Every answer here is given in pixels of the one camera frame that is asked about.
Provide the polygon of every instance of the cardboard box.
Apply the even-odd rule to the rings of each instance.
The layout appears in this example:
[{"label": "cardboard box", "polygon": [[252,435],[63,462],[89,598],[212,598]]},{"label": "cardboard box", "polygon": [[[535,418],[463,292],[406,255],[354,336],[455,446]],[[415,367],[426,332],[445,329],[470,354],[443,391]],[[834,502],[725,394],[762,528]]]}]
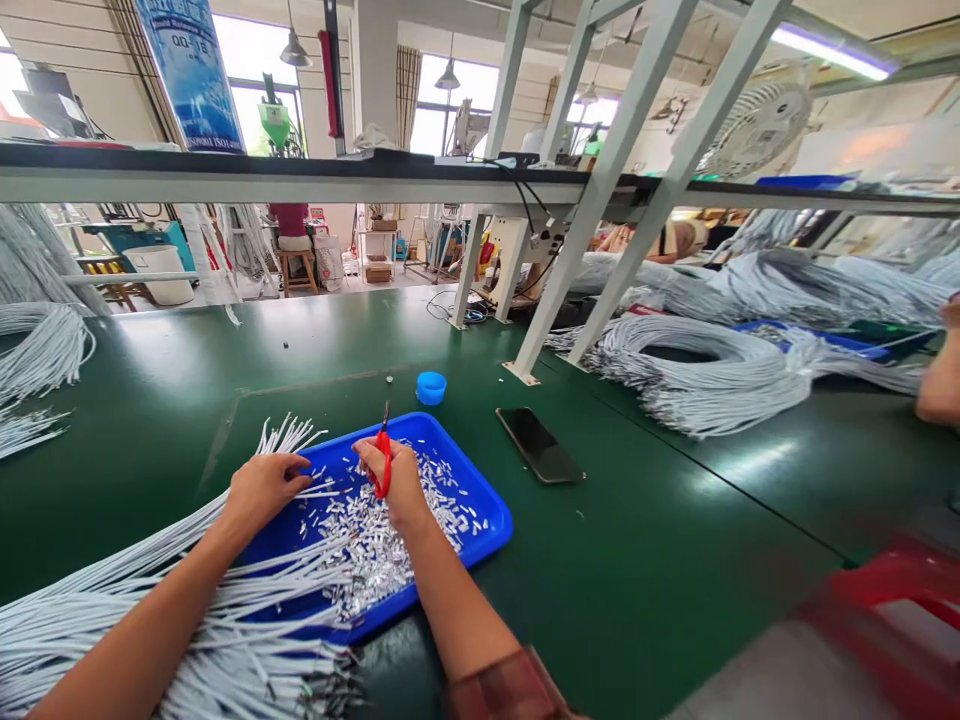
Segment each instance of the cardboard box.
[{"label": "cardboard box", "polygon": [[390,268],[365,268],[367,282],[390,282]]}]

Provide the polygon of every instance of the red scissors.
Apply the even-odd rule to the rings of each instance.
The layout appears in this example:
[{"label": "red scissors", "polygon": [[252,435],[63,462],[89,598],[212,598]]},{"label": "red scissors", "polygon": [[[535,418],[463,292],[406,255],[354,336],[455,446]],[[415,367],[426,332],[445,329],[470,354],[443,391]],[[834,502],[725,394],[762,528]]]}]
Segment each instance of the red scissors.
[{"label": "red scissors", "polygon": [[377,479],[374,472],[370,473],[370,479],[376,487],[377,498],[383,500],[390,491],[390,436],[387,435],[387,420],[390,417],[390,401],[387,400],[383,408],[383,425],[380,426],[380,432],[377,433],[377,450],[383,453],[383,479]]}]

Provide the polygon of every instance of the window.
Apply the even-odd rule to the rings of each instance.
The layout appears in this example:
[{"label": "window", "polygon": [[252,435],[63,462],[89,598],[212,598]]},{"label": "window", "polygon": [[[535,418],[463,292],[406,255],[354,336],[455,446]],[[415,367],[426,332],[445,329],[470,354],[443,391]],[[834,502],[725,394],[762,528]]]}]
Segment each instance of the window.
[{"label": "window", "polygon": [[567,122],[573,123],[574,137],[571,143],[571,155],[579,155],[587,144],[590,137],[590,129],[594,123],[600,123],[602,128],[597,133],[601,140],[606,139],[607,131],[610,129],[610,123],[613,122],[613,116],[617,114],[617,107],[620,105],[616,100],[610,98],[600,98],[590,105],[581,105],[573,103],[570,106],[570,112],[567,113]]},{"label": "window", "polygon": [[303,127],[303,114],[297,69],[280,60],[280,53],[287,46],[290,30],[279,25],[267,25],[224,15],[214,15],[213,24],[247,154],[260,157],[270,155],[270,141],[260,124],[258,107],[261,100],[266,98],[267,92],[263,73],[273,75],[277,100],[282,102],[290,113],[290,122],[293,125],[290,134],[295,136],[303,147],[303,135],[300,131]]},{"label": "window", "polygon": [[13,94],[14,90],[27,89],[27,83],[21,72],[22,68],[20,60],[10,47],[10,42],[0,31],[0,104],[14,117],[28,117],[20,107],[17,96]]},{"label": "window", "polygon": [[[470,98],[471,112],[489,115],[497,96],[498,68],[462,60],[453,61],[453,72],[460,81],[456,90],[440,90],[434,85],[447,69],[447,58],[424,55],[420,68],[420,91],[413,119],[410,151],[427,155],[443,155],[452,146],[453,127],[460,104]],[[487,146],[484,137],[473,154],[483,157]]]}]

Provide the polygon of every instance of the green workbench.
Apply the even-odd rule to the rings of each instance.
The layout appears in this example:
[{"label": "green workbench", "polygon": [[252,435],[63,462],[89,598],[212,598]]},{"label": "green workbench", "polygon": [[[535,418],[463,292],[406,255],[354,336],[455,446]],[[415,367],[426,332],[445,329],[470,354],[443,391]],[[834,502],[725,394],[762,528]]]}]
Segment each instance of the green workbench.
[{"label": "green workbench", "polygon": [[[571,704],[660,717],[828,573],[839,555],[551,367],[528,388],[500,366],[523,329],[466,332],[431,317],[432,287],[91,321],[60,438],[0,464],[0,602],[158,530],[228,485],[267,415],[311,416],[326,437],[424,409],[416,374],[447,375],[430,411],[503,497],[514,535],[473,575]],[[385,377],[392,375],[388,384]],[[544,486],[494,414],[529,405],[587,480]],[[359,648],[363,715],[431,717],[442,673],[419,609]]]},{"label": "green workbench", "polygon": [[919,507],[956,486],[960,435],[919,420],[914,398],[827,377],[797,407],[741,433],[696,442],[647,416],[636,393],[549,351],[567,382],[722,478],[844,558],[862,565]]}]

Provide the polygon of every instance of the blue plastic tray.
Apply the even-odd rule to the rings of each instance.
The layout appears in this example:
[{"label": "blue plastic tray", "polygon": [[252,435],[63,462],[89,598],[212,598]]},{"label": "blue plastic tray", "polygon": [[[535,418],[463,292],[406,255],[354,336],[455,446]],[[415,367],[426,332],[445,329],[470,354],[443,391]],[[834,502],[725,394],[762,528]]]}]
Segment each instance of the blue plastic tray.
[{"label": "blue plastic tray", "polygon": [[843,175],[772,175],[760,178],[755,184],[803,190],[837,190],[848,180],[853,178]]},{"label": "blue plastic tray", "polygon": [[[786,323],[779,322],[777,320],[757,320],[752,323],[744,323],[743,325],[735,325],[732,330],[737,332],[749,332],[754,328],[758,328],[761,325],[772,325],[773,327],[778,327],[781,330],[786,330],[790,325]],[[886,362],[890,358],[890,351],[886,348],[877,347],[876,345],[870,345],[868,343],[862,343],[859,340],[851,340],[850,338],[841,337],[840,335],[831,335],[830,333],[818,332],[816,330],[810,330],[809,328],[801,328],[807,332],[812,332],[817,337],[822,337],[831,345],[836,345],[837,347],[842,347],[847,350],[852,350],[857,353],[860,357],[866,358],[867,360],[873,360],[873,362]],[[781,350],[784,352],[787,351],[787,348],[790,347],[790,343],[781,342],[777,343]]]},{"label": "blue plastic tray", "polygon": [[[333,477],[338,481],[343,479],[343,482],[338,483],[337,489],[348,487],[351,484],[360,485],[361,481],[347,472],[348,467],[353,467],[357,463],[357,456],[350,448],[360,438],[376,435],[379,429],[379,425],[371,425],[350,435],[344,435],[328,440],[321,445],[315,445],[303,450],[300,454],[313,463],[312,470],[320,470],[326,465],[327,469],[324,472],[324,477]],[[471,567],[506,545],[510,536],[513,535],[513,519],[510,517],[510,511],[483,475],[480,474],[480,471],[457,447],[453,438],[447,434],[447,431],[433,416],[415,412],[391,418],[388,431],[390,437],[394,440],[410,440],[413,449],[418,454],[432,453],[437,461],[446,460],[450,463],[451,474],[458,485],[449,490],[441,486],[438,491],[447,494],[457,493],[456,497],[459,500],[461,499],[459,490],[466,490],[470,507],[477,513],[477,520],[481,524],[484,520],[487,520],[489,528],[480,530],[474,535],[472,529],[473,518],[471,517],[471,528],[460,534],[459,539],[462,544],[460,559],[464,565]],[[306,503],[306,509],[301,509],[300,505],[304,503]],[[255,563],[292,552],[297,547],[305,547],[306,545],[300,537],[300,523],[308,519],[312,510],[317,512],[307,522],[306,542],[319,541],[321,536],[316,529],[312,528],[312,523],[317,517],[320,520],[327,517],[326,508],[329,504],[330,498],[291,502],[253,539],[253,542],[240,556],[241,563]],[[375,603],[360,617],[355,618],[352,630],[305,628],[294,633],[294,635],[301,638],[322,637],[332,642],[345,644],[356,643],[409,608],[417,602],[417,599],[417,588],[411,581],[400,592]],[[329,607],[329,605],[330,601],[318,591],[284,602],[279,612],[275,608],[270,608],[252,615],[251,619],[261,622],[272,622],[278,619],[296,620],[307,617],[324,607]]]}]

